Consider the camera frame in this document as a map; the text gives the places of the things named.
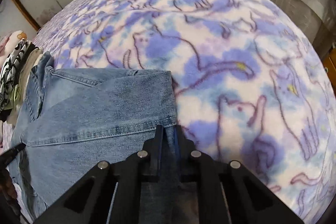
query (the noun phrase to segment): blue denim fabric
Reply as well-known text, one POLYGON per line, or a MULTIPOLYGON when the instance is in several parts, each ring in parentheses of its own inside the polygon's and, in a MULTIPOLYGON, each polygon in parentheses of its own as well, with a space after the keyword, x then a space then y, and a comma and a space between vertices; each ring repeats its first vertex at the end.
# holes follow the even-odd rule
MULTIPOLYGON (((9 165, 32 219, 100 160, 118 162, 141 150, 158 124, 166 128, 172 148, 176 114, 170 72, 55 70, 46 52, 32 68, 12 138, 13 146, 23 142, 26 148, 9 165)), ((165 147, 163 179, 142 187, 142 223, 171 218, 175 165, 172 149, 165 147)))

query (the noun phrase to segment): metal bolt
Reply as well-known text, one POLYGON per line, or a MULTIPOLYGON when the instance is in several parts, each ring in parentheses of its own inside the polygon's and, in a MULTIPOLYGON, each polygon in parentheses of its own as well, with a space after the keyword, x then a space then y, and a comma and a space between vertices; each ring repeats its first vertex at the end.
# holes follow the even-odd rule
POLYGON ((193 152, 191 152, 191 156, 194 158, 199 158, 202 155, 201 152, 199 152, 198 150, 194 150, 193 152))
POLYGON ((233 160, 233 161, 230 162, 230 166, 234 169, 238 169, 238 168, 240 168, 241 164, 240 164, 239 161, 233 160))
POLYGON ((148 152, 145 150, 141 150, 137 153, 139 158, 146 158, 148 156, 148 152))
POLYGON ((102 161, 98 162, 98 168, 99 169, 105 169, 107 166, 109 166, 109 164, 105 160, 102 160, 102 161))

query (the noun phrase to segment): denim seam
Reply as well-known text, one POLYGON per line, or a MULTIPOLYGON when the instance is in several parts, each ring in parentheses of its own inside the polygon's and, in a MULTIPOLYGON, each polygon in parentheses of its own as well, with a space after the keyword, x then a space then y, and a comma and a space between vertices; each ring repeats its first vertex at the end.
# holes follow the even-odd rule
POLYGON ((91 87, 96 86, 97 84, 101 84, 101 82, 95 81, 95 80, 91 80, 91 79, 87 79, 87 78, 83 78, 80 76, 75 76, 75 75, 70 75, 61 71, 54 71, 54 72, 50 72, 51 75, 55 75, 70 81, 74 81, 80 84, 84 84, 84 85, 88 85, 91 87))
MULTIPOLYGON (((91 138, 87 138, 87 139, 80 139, 80 140, 77 139, 77 140, 72 141, 71 139, 74 136, 68 136, 68 137, 61 138, 59 140, 54 140, 54 139, 53 140, 45 140, 43 143, 40 143, 40 144, 36 143, 36 142, 32 142, 32 143, 27 142, 26 145, 30 146, 30 147, 37 147, 37 146, 58 145, 58 144, 65 144, 65 143, 76 143, 76 142, 84 142, 84 141, 89 141, 89 140, 98 140, 98 139, 104 139, 104 138, 114 138, 114 137, 121 137, 121 136, 126 136, 126 135, 133 135, 133 134, 137 134, 137 133, 152 131, 156 128, 156 126, 158 125, 159 122, 163 123, 164 121, 170 121, 170 120, 174 120, 174 119, 176 119, 175 116, 169 116, 168 118, 157 120, 157 121, 143 122, 143 123, 138 123, 138 124, 134 124, 134 125, 130 125, 130 126, 112 127, 112 128, 109 128, 109 129, 104 129, 104 131, 115 130, 116 128, 118 130, 122 130, 124 128, 132 128, 132 127, 137 127, 138 128, 141 125, 150 124, 150 127, 146 128, 146 129, 128 131, 128 132, 119 133, 119 134, 116 134, 116 135, 112 135, 111 133, 104 134, 100 131, 100 133, 98 134, 99 136, 94 137, 94 138, 91 137, 91 138)), ((168 125, 164 125, 164 127, 171 127, 171 126, 174 126, 176 124, 177 124, 177 122, 171 122, 168 125)), ((76 137, 78 137, 78 136, 84 137, 85 135, 88 135, 88 134, 92 134, 92 132, 82 133, 82 134, 76 135, 76 137)))

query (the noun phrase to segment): wooden trim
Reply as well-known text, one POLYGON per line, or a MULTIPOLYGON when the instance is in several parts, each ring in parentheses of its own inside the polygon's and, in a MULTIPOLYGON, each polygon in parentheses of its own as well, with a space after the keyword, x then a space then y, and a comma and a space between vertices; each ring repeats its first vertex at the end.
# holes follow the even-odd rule
POLYGON ((20 0, 12 0, 15 4, 15 6, 19 9, 21 14, 25 17, 25 19, 29 22, 30 25, 35 29, 35 31, 38 31, 41 27, 38 25, 38 23, 35 21, 35 19, 28 13, 26 8, 22 5, 20 0))

